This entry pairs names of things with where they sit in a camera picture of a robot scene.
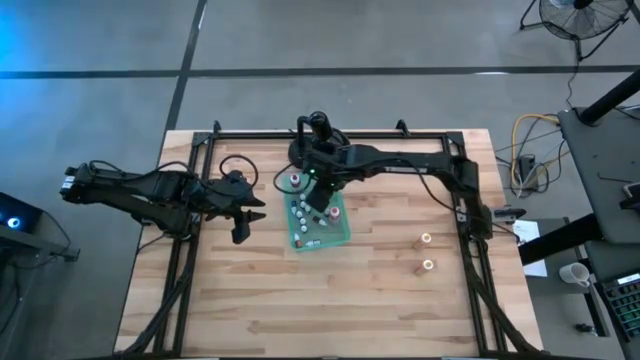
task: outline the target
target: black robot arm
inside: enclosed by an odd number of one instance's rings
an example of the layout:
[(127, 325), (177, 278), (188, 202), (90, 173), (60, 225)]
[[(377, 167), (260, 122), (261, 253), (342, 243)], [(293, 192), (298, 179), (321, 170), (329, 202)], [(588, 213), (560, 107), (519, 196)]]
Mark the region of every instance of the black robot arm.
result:
[(489, 239), (492, 236), (491, 212), (482, 204), (478, 183), (478, 164), (462, 157), (437, 153), (385, 152), (369, 145), (336, 147), (332, 153), (309, 149), (302, 159), (302, 170), (316, 183), (307, 203), (323, 211), (335, 191), (353, 180), (392, 174), (432, 175), (440, 179), (465, 203), (470, 217), (470, 233)]
[(194, 220), (216, 216), (233, 218), (233, 242), (249, 237), (249, 223), (265, 217), (243, 212), (242, 206), (264, 206), (253, 196), (251, 186), (234, 170), (222, 179), (207, 182), (189, 171), (151, 171), (134, 174), (81, 164), (67, 168), (60, 194), (75, 204), (102, 203), (127, 212), (140, 223), (155, 223), (168, 236), (187, 238), (195, 230)]

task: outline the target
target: fan stand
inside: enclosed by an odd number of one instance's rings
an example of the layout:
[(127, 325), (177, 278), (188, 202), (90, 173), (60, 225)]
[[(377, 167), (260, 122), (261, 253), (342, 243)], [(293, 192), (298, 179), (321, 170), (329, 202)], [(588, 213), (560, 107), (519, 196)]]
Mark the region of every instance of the fan stand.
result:
[(624, 24), (629, 19), (626, 16), (622, 16), (620, 21), (618, 21), (618, 23), (616, 23), (611, 28), (611, 30), (609, 30), (607, 35), (605, 35), (602, 38), (602, 40), (600, 40), (600, 42), (591, 51), (589, 51), (589, 53), (587, 55), (583, 56), (582, 55), (582, 44), (580, 42), (580, 39), (577, 36), (575, 36), (574, 34), (570, 34), (570, 33), (566, 32), (563, 28), (559, 27), (558, 25), (556, 25), (554, 23), (542, 22), (542, 21), (541, 22), (537, 22), (537, 23), (533, 23), (533, 24), (526, 24), (526, 25), (524, 24), (524, 18), (527, 17), (527, 15), (529, 14), (529, 11), (531, 11), (531, 8), (536, 3), (536, 1), (538, 1), (538, 0), (531, 1), (531, 4), (529, 4), (529, 7), (527, 8), (527, 10), (524, 12), (524, 14), (522, 14), (522, 18), (520, 18), (520, 30), (524, 30), (524, 29), (527, 29), (527, 28), (538, 27), (538, 26), (541, 26), (541, 25), (549, 25), (549, 26), (552, 26), (552, 27), (560, 30), (561, 32), (564, 32), (565, 34), (567, 34), (567, 37), (569, 37), (569, 39), (571, 41), (573, 41), (573, 44), (575, 45), (575, 48), (576, 48), (576, 59), (578, 60), (578, 62), (581, 62), (582, 60), (584, 60), (584, 59), (588, 58), (589, 56), (593, 55), (593, 53), (596, 52), (596, 50), (598, 50), (600, 48), (600, 46), (602, 46), (602, 44), (605, 41), (607, 41), (609, 36), (611, 36), (611, 34), (613, 34), (613, 32), (616, 31), (616, 29), (621, 24)]

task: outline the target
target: small cup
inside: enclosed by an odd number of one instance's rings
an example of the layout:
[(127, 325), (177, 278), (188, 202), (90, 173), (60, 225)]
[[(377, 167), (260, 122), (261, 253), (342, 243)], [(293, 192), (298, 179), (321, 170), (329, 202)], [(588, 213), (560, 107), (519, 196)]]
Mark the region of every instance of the small cup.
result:
[(433, 269), (433, 267), (434, 267), (433, 261), (427, 259), (427, 260), (423, 261), (422, 264), (420, 264), (420, 267), (415, 269), (413, 271), (413, 273), (416, 276), (424, 275), (424, 274), (428, 273), (429, 271), (431, 271)]
[(567, 284), (578, 284), (582, 287), (589, 286), (589, 269), (575, 262), (560, 268), (560, 278)]
[(424, 233), (420, 235), (418, 240), (413, 243), (413, 249), (416, 251), (420, 251), (424, 249), (431, 242), (431, 234)]

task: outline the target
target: butcher block tabletop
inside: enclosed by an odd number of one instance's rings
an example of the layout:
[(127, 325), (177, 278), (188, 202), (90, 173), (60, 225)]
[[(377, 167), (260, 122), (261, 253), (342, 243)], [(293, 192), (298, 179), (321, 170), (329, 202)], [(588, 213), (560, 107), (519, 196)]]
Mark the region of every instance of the butcher block tabletop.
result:
[[(456, 131), (464, 134), (468, 157), (479, 164), (484, 203), (504, 206), (488, 130)], [(168, 132), (160, 164), (187, 162), (193, 133)], [(430, 139), (352, 143), (373, 145), (383, 151), (442, 150), (439, 140)], [(215, 142), (211, 178), (221, 176), (218, 164), (227, 155), (242, 154), (252, 159), (259, 169), (254, 194), (266, 203), (264, 208), (252, 210), (267, 217), (251, 223), (251, 236), (241, 245), (231, 241), (232, 220), (216, 218), (203, 224), (182, 355), (477, 355), (452, 212), (433, 201), (414, 175), (382, 174), (364, 182), (354, 181), (342, 192), (351, 241), (344, 246), (298, 253), (289, 245), (285, 217), (289, 209), (272, 184), (276, 172), (288, 164), (288, 146), (288, 140)], [(197, 170), (202, 169), (202, 159), (201, 154)], [(249, 182), (254, 179), (251, 167), (240, 159), (225, 163), (225, 171), (230, 169), (243, 171)], [(449, 192), (439, 180), (427, 177), (427, 182), (436, 197), (451, 203)], [(424, 232), (432, 235), (432, 241), (416, 251), (412, 244)], [(146, 227), (140, 244), (159, 235), (155, 226)], [(157, 311), (171, 241), (162, 239), (137, 255), (115, 350), (129, 346)], [(495, 233), (488, 243), (500, 306), (525, 338), (541, 348), (513, 236)], [(434, 262), (434, 269), (414, 275), (425, 259)], [(488, 312), (482, 306), (490, 348), (495, 349)], [(174, 306), (169, 318), (167, 348), (173, 341), (177, 308)]]

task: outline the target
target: transparent green tray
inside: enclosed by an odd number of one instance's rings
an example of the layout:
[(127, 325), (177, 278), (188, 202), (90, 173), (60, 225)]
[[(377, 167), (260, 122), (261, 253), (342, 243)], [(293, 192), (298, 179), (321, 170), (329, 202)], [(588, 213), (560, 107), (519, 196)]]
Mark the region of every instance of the transparent green tray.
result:
[[(299, 173), (298, 176), (300, 177), (300, 187), (293, 188), (289, 181), (289, 176), (291, 176), (291, 174), (282, 176), (280, 180), (280, 186), (287, 191), (301, 190), (307, 184), (307, 181), (309, 179), (307, 175)], [(315, 181), (311, 180), (311, 184), (305, 191), (305, 195), (307, 195), (311, 191), (314, 184)], [(300, 220), (295, 216), (295, 214), (291, 212), (292, 201), (296, 202), (296, 207), (298, 208), (298, 210), (302, 211), (302, 217), (307, 220), (306, 226), (308, 230), (304, 234), (300, 230)], [(300, 202), (300, 195), (284, 194), (284, 208), (286, 210), (287, 223), (289, 224), (289, 244), (297, 252), (312, 251), (332, 246), (338, 246), (351, 240), (351, 230), (349, 229), (347, 211), (344, 208), (344, 201), (340, 192), (334, 193), (329, 201), (329, 208), (338, 207), (340, 209), (340, 221), (335, 224), (329, 221), (328, 216), (324, 216), (323, 213), (320, 213), (315, 209), (311, 209), (310, 213), (305, 212), (304, 209), (300, 208)], [(327, 223), (327, 226), (322, 226), (314, 222), (312, 220), (314, 216), (323, 219)], [(300, 237), (302, 247), (296, 247), (294, 234), (298, 234), (298, 236)], [(306, 244), (310, 241), (313, 241), (314, 245), (307, 246)]]

